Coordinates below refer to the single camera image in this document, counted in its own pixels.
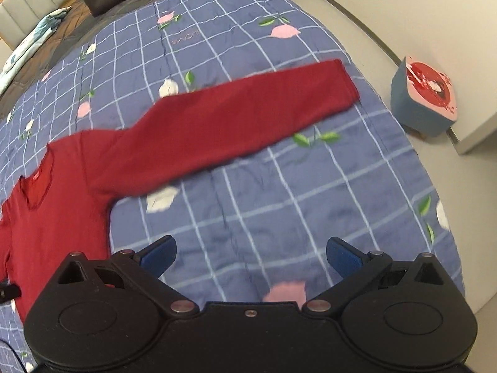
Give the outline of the red long sleeve sweater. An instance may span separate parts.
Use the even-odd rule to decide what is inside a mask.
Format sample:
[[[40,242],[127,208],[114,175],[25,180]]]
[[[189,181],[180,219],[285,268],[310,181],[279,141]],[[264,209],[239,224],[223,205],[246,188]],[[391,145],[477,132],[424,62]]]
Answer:
[[[336,59],[167,96],[131,128],[50,142],[37,169],[2,203],[1,278],[19,287],[19,317],[69,253],[110,256],[116,201],[258,152],[358,98]]]

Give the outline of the blue checked floral quilt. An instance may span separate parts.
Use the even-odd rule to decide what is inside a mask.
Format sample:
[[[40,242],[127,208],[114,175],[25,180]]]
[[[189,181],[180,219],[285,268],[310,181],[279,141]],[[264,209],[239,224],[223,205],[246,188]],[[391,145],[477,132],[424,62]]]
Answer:
[[[339,281],[325,258],[341,237],[394,259],[435,253],[458,288],[462,265],[440,198],[403,129],[338,38],[291,0],[133,2],[50,39],[22,93],[6,95],[1,195],[45,145],[82,129],[132,126],[159,89],[187,92],[338,59],[360,99],[246,158],[173,182],[112,210],[110,247],[175,237],[164,280],[194,301],[257,302],[297,282],[309,297]]]

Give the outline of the blue stool with red print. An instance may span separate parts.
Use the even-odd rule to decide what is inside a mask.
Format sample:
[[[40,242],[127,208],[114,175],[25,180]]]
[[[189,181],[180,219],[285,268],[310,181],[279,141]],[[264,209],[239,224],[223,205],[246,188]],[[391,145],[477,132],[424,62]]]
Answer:
[[[393,76],[390,106],[401,126],[437,137],[458,120],[458,104],[446,74],[414,57],[405,57]]]

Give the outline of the light blue pillow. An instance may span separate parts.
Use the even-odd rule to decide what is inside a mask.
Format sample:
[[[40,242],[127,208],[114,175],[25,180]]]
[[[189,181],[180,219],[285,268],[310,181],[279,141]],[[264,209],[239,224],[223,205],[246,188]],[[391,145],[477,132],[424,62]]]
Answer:
[[[1,94],[7,90],[23,65],[57,31],[60,23],[71,10],[72,6],[68,6],[47,14],[13,50],[1,71]]]

